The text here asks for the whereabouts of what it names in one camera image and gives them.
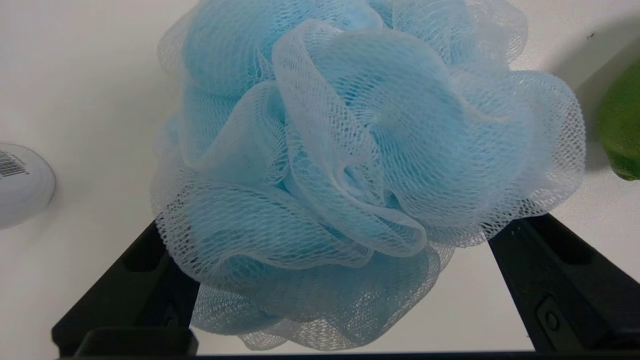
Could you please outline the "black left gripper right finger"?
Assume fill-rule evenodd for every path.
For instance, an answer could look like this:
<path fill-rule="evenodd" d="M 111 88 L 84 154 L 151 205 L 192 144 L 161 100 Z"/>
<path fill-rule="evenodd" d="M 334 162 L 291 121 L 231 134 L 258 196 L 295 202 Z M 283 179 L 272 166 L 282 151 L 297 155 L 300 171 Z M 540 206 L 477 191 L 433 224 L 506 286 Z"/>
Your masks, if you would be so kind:
<path fill-rule="evenodd" d="M 550 214 L 489 240 L 538 353 L 637 354 L 640 285 Z"/>

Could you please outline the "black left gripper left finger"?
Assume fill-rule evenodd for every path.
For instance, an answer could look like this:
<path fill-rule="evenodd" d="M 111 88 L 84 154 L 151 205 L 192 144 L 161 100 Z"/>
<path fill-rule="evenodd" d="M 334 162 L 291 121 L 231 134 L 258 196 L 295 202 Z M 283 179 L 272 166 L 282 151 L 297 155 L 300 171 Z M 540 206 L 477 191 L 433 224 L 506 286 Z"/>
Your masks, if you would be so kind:
<path fill-rule="evenodd" d="M 194 357 L 200 287 L 153 222 L 53 326 L 52 341 L 61 357 Z"/>

